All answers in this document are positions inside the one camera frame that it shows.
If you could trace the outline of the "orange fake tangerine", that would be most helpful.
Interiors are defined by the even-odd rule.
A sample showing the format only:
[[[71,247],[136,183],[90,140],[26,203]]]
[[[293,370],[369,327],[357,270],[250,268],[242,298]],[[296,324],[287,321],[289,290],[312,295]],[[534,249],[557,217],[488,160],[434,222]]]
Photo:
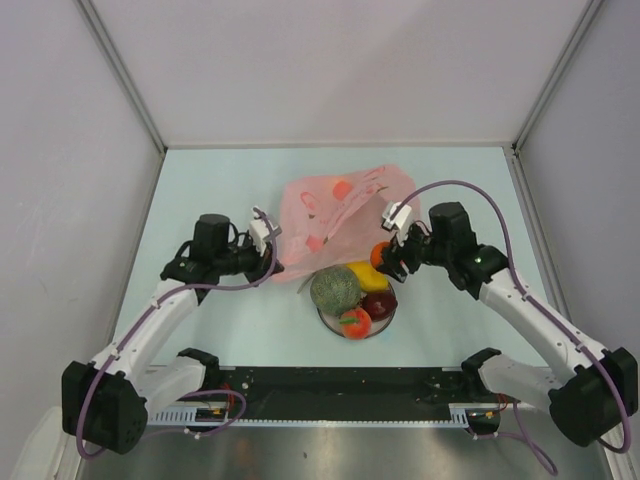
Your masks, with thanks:
[[[376,244],[372,248],[370,252],[369,260],[374,269],[378,269],[384,263],[382,254],[389,246],[390,246],[390,242],[384,241]]]

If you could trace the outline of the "green netted fake melon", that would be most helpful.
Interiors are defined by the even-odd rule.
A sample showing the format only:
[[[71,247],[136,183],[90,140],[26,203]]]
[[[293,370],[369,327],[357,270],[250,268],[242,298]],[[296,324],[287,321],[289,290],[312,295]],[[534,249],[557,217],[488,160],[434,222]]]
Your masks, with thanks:
[[[300,285],[297,294],[305,291],[317,310],[334,317],[355,308],[361,298],[359,280],[345,264],[329,266],[312,273]]]

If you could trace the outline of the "yellow fake mango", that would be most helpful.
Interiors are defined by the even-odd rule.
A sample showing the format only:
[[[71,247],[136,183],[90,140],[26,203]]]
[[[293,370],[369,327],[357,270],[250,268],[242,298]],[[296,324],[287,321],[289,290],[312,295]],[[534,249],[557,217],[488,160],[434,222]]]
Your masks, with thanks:
[[[355,274],[361,290],[365,293],[380,292],[389,287],[387,278],[368,261],[351,262],[347,267]]]

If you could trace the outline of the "pink plastic bag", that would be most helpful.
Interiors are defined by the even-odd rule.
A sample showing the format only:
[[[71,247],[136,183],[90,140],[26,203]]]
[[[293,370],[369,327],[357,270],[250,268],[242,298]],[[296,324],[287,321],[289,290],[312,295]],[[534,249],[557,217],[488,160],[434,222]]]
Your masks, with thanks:
[[[388,164],[340,175],[304,177],[285,185],[280,203],[278,260],[287,283],[329,266],[362,261],[390,239],[382,214],[416,190],[414,180]]]

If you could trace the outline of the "dark red fake apple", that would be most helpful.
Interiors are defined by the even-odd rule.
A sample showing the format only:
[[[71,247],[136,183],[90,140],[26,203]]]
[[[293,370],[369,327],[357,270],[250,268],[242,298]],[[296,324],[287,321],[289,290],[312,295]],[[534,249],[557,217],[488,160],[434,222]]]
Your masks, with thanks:
[[[395,313],[398,301],[391,291],[379,291],[367,293],[360,305],[373,322],[379,322]]]

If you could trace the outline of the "orange fake peach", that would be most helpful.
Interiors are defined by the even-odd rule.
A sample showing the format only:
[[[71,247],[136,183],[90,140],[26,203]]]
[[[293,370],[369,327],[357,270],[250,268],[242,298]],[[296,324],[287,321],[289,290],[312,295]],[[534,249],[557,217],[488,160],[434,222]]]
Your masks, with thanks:
[[[357,307],[342,314],[339,318],[339,325],[345,338],[362,340],[370,334],[372,320],[363,308]]]

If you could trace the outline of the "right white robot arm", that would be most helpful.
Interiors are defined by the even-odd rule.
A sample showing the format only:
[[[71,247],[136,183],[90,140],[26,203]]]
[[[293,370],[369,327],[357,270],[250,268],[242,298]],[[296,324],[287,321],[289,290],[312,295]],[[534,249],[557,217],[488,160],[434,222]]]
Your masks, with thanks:
[[[542,357],[545,368],[485,348],[467,358],[463,393],[484,401],[502,393],[550,415],[560,432],[588,446],[616,426],[628,428],[639,407],[638,363],[624,348],[607,349],[544,303],[511,271],[497,248],[478,242],[458,202],[429,211],[425,232],[413,209],[391,202],[382,228],[393,237],[375,248],[375,268],[399,282],[421,266],[443,268],[450,282],[505,319]]]

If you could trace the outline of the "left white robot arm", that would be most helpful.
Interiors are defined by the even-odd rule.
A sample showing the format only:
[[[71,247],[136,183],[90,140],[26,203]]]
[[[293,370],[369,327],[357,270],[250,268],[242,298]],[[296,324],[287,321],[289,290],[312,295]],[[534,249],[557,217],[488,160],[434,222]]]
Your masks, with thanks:
[[[220,398],[244,410],[243,394],[225,386],[216,356],[180,351],[167,366],[152,360],[183,320],[211,291],[224,291],[225,276],[242,275],[242,289],[257,287],[283,271],[277,259],[281,228],[259,208],[247,231],[220,214],[203,214],[191,239],[165,265],[156,290],[133,325],[90,361],[71,362],[61,377],[62,429],[74,436],[83,459],[105,451],[130,452],[148,420],[173,403]]]

